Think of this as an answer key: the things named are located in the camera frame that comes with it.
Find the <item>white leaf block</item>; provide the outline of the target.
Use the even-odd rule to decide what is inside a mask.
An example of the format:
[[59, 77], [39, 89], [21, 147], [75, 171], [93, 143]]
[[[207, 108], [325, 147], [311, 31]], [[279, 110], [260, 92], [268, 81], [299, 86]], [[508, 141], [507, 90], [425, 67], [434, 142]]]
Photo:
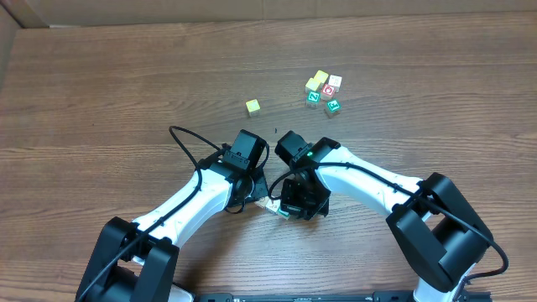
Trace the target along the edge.
[[269, 201], [270, 201], [270, 199], [268, 197], [264, 197], [264, 198], [262, 198], [260, 200], [255, 201], [254, 204], [256, 206], [264, 209]]

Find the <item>white block dark drawing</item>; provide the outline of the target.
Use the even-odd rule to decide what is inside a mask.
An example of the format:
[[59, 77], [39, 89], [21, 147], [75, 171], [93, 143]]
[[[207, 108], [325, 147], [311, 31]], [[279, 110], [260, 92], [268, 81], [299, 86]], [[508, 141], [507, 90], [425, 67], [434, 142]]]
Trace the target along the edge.
[[280, 200], [269, 200], [265, 205], [265, 209], [277, 214], [280, 209]]

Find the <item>green block letter V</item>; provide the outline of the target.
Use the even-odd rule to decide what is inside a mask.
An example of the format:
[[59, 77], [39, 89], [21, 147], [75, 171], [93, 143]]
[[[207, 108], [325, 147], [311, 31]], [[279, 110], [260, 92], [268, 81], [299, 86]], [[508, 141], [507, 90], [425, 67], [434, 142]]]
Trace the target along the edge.
[[281, 216], [282, 218], [284, 218], [285, 220], [288, 220], [289, 219], [289, 213], [286, 212], [286, 211], [282, 211], [281, 209], [278, 209], [276, 211], [276, 213]]

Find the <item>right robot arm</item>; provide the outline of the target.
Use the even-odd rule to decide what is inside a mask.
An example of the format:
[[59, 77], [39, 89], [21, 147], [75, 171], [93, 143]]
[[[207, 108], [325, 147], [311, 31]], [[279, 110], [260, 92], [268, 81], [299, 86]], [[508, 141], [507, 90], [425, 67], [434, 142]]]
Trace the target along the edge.
[[416, 301], [455, 301], [482, 259], [492, 233], [455, 184], [370, 164], [330, 138], [307, 143], [287, 132], [275, 153], [294, 176], [283, 183], [282, 211], [309, 220], [326, 216], [331, 194], [343, 194], [383, 216], [410, 267], [420, 276]]

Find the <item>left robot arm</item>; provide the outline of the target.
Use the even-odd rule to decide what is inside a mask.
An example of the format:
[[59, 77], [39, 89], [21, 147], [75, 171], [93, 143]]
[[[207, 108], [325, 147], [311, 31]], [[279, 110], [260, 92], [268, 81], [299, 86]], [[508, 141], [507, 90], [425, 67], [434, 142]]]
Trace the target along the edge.
[[232, 145], [195, 161], [183, 188], [150, 213], [102, 228], [76, 292], [78, 301], [192, 301], [173, 278], [181, 247], [209, 218], [242, 212], [266, 196], [269, 145], [241, 130]]

